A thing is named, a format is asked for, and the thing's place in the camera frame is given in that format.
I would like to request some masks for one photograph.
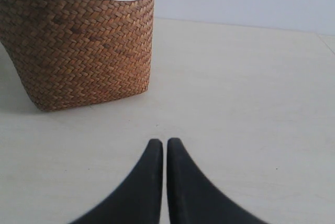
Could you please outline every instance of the woven basket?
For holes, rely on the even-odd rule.
[[[154,0],[0,0],[0,41],[45,111],[148,89]]]

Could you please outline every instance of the laundry basket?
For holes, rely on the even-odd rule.
[[[148,89],[154,0],[0,0],[0,41],[30,99],[54,111]]]

